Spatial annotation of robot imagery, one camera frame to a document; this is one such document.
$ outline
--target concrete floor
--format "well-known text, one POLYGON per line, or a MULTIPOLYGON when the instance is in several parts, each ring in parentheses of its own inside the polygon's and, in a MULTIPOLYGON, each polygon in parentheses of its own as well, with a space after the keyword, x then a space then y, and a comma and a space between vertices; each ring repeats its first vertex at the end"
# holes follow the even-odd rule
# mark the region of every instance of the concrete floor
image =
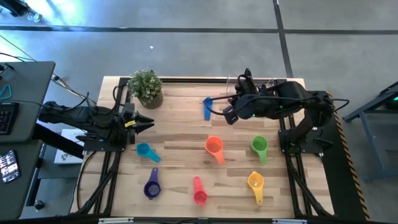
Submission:
MULTIPOLYGON (((3 11, 0 26, 277 28, 272 0, 26 2, 44 15, 40 24, 3 11)), ((279 4, 285 29, 398 29, 395 0, 279 0, 279 4)), ((89 91, 94 100, 103 76, 128 75, 141 68, 161 75, 236 76, 249 67, 255 77, 286 77, 278 34, 0 30, 0 35, 2 52, 55 61, 55 73, 76 91, 89 91)), ((329 90, 334 97, 351 100, 341 116, 397 81, 397 40, 396 35, 286 35, 294 77, 304 78, 309 90, 329 90)), ((79 102, 53 83, 46 100, 79 102)), ((372 173, 374 158, 360 121, 343 126, 358 175, 372 173)), ((65 126, 50 127, 59 131, 65 126)), ((371 219, 396 223, 398 177, 361 180, 361 186, 371 219)), ((39 213, 27 209, 22 216, 66 214, 73 187, 71 181, 43 183, 38 198, 56 206, 39 213)))

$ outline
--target yellow measuring cup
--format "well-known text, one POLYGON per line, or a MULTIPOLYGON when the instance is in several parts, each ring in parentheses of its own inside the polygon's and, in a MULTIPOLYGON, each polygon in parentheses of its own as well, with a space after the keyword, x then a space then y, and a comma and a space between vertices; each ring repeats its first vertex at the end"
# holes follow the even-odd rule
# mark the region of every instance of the yellow measuring cup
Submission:
POLYGON ((253 189, 256 196, 257 204, 262 203, 262 186, 264 186, 264 178, 256 171, 252 172, 248 179, 249 186, 253 189))

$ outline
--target plant pot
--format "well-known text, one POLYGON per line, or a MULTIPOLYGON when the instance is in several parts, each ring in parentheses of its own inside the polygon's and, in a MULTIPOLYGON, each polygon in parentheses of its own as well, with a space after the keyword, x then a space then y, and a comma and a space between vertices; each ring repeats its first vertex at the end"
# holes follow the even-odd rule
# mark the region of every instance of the plant pot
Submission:
POLYGON ((162 94, 162 90, 159 92, 159 94, 153 98, 150 101, 143 101, 140 98, 138 98, 138 100, 141 102, 141 104, 150 110, 156 109, 158 107, 160 107, 163 103, 163 94, 162 94))

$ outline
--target orange measuring cup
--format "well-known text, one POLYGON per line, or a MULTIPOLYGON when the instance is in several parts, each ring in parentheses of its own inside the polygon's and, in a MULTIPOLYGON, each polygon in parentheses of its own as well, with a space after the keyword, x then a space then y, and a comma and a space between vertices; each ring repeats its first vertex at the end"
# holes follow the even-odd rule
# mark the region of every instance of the orange measuring cup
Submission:
POLYGON ((218 164, 224 164, 223 142, 219 137, 210 136, 205 145, 206 150, 216 157, 218 164))

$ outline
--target wire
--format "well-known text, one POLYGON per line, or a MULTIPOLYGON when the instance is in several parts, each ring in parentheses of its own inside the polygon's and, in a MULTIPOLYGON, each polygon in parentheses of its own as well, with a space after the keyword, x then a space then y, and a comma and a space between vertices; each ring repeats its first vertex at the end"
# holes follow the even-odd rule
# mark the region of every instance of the wire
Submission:
POLYGON ((12 56, 12 55, 9 55, 9 54, 6 54, 6 53, 0 52, 0 55, 5 55, 5 56, 8 56, 8 57, 13 57, 13 58, 16 58, 16 59, 20 60, 21 62, 25 62, 24 60, 20 59, 19 57, 12 56))
POLYGON ((115 95, 115 90, 116 90, 117 88, 119 88, 119 90, 120 90, 121 88, 123 88, 123 87, 126 86, 126 85, 127 85, 127 83, 125 83, 125 84, 123 84, 123 85, 115 86, 115 87, 113 88, 112 96, 113 96, 113 100, 115 101, 115 103, 117 102, 117 100, 116 100, 116 95, 115 95))
POLYGON ((333 113, 336 112, 336 111, 338 111, 338 110, 340 110, 340 109, 342 109, 342 108, 344 108, 344 107, 347 106, 348 103, 349 103, 349 100, 346 100, 346 99, 336 99, 336 98, 334 98, 334 99, 331 99, 331 100, 333 100, 333 101, 344 101, 344 102, 346 102, 345 104, 343 104, 343 106, 340 106, 339 108, 335 109, 335 110, 333 111, 333 113))
POLYGON ((83 163, 83 167, 81 168, 81 171, 79 173, 79 178, 77 180, 77 189, 76 189, 76 201, 77 201, 77 209, 80 209, 80 194, 79 194, 79 189, 80 189, 80 182, 81 182, 81 176, 83 175, 84 169, 86 168, 88 161, 90 161, 90 159, 96 154, 97 152, 94 151, 93 153, 91 153, 86 161, 83 163))
MULTIPOLYGON (((217 115, 223 115, 223 116, 224 116, 224 115, 229 115, 229 114, 231 114, 231 113, 236 113, 236 112, 238 112, 239 110, 245 108, 248 104, 252 103, 253 101, 257 101, 257 100, 271 100, 271 99, 273 99, 273 100, 303 101, 303 100, 310 100, 310 99, 316 98, 316 96, 311 96, 311 97, 304 98, 304 99, 296 99, 296 98, 279 97, 279 96, 258 96, 258 95, 254 95, 254 94, 247 94, 247 95, 249 95, 249 96, 257 96, 257 97, 248 100, 247 102, 245 102, 245 104, 243 104, 243 105, 242 105, 241 107, 239 107, 238 109, 234 109, 234 110, 232 110, 232 111, 230 111, 230 112, 227 112, 227 113, 220 113, 220 112, 217 112, 217 111, 213 111, 212 109, 210 109, 210 108, 208 107, 208 105, 207 105, 206 103, 205 103, 205 106, 206 106, 206 108, 207 108, 208 110, 210 110, 210 112, 212 112, 212 113, 214 113, 214 114, 217 114, 217 115)), ((222 96, 222 97, 217 97, 217 98, 210 98, 209 100, 220 100, 220 99, 225 99, 225 98, 229 98, 229 97, 230 97, 230 96, 222 96)))
POLYGON ((246 79, 248 81, 248 84, 251 86, 252 90, 257 90, 256 85, 253 83, 252 79, 249 76, 247 76, 247 75, 239 75, 238 76, 238 84, 239 84, 239 86, 242 86, 241 77, 243 77, 244 79, 246 79))
POLYGON ((381 93, 381 94, 378 94, 377 97, 382 96, 382 95, 386 95, 386 94, 391 94, 391 93, 398 93, 398 91, 392 91, 392 92, 381 93))
MULTIPOLYGON (((59 81, 59 83, 55 80, 55 79, 51 79, 51 81, 53 81, 55 84, 57 84, 58 86, 60 86, 60 87, 62 87, 62 88, 64 88, 64 89, 66 89, 66 90, 68 90, 70 93, 72 93, 73 95, 75 95, 75 96, 77 96, 77 97, 80 97, 80 98, 82 98, 82 99, 85 99, 86 98, 86 96, 84 96, 84 95, 82 95, 82 94, 80 94, 80 93, 78 93, 78 92, 76 92, 75 90, 73 90, 72 88, 70 88, 70 86, 68 86, 59 76, 57 76, 57 75, 55 75, 55 78, 59 81)), ((92 103, 94 103, 94 105, 96 105, 96 102, 94 101, 94 100, 92 100, 92 99, 88 99, 88 100, 90 100, 92 103)))
POLYGON ((86 101, 86 99, 83 99, 83 100, 82 100, 80 103, 78 103, 76 106, 74 106, 74 107, 72 107, 72 108, 69 108, 69 109, 66 109, 66 110, 64 110, 64 111, 71 111, 71 110, 73 110, 73 109, 76 109, 78 106, 82 105, 85 101, 86 101))
MULTIPOLYGON (((17 57, 17 56, 9 55, 9 54, 2 53, 2 52, 0 52, 0 54, 1 54, 1 55, 6 55, 6 56, 9 56, 9 57, 16 58, 16 59, 20 60, 21 62, 25 62, 23 59, 25 59, 25 60, 31 60, 31 61, 37 62, 37 61, 36 61, 35 59, 33 59, 33 58, 25 58, 25 57, 20 57, 20 56, 17 57)), ((53 78, 51 79, 51 81, 53 81, 53 82, 56 83, 57 85, 61 86, 62 88, 66 89, 66 90, 68 90, 70 93, 72 93, 73 95, 75 95, 75 96, 77 96, 77 97, 80 97, 80 98, 82 98, 82 99, 85 97, 84 95, 82 95, 82 94, 76 92, 75 90, 73 90, 72 88, 70 88, 70 86, 68 86, 68 84, 67 84, 65 81, 63 81, 63 80, 62 80, 58 75, 56 75, 55 73, 53 73, 52 76, 53 76, 53 78)), ((90 100, 92 103, 94 103, 94 104, 96 105, 96 102, 95 102, 94 100, 91 100, 91 99, 88 99, 88 100, 90 100)))
POLYGON ((183 223, 192 223, 192 222, 196 222, 197 221, 197 219, 188 219, 188 220, 182 220, 182 221, 179 221, 179 222, 177 222, 177 223, 166 223, 166 222, 158 222, 159 224, 183 224, 183 223))
POLYGON ((75 184, 75 186, 73 187, 73 190, 72 190, 72 202, 71 202, 71 204, 70 204, 69 211, 72 209, 73 202, 75 201, 75 190, 76 190, 76 186, 77 186, 77 183, 75 184))
POLYGON ((28 101, 28 100, 13 100, 13 99, 4 99, 4 100, 0 100, 0 102, 2 101, 16 101, 16 102, 25 102, 25 103, 34 103, 37 104, 39 106, 43 106, 45 108, 48 108, 48 106, 42 104, 42 103, 38 103, 38 102, 33 102, 33 101, 28 101))
POLYGON ((115 102, 113 108, 110 109, 108 112, 106 112, 106 113, 101 113, 101 112, 98 112, 98 111, 94 110, 94 109, 91 107, 90 102, 88 101, 88 95, 89 95, 89 92, 87 92, 87 96, 86 96, 86 98, 85 98, 85 101, 87 102, 87 107, 90 109, 90 112, 94 112, 94 113, 99 114, 99 115, 108 115, 108 114, 114 112, 113 109, 114 109, 114 107, 115 107, 115 105, 116 105, 116 102, 115 102))

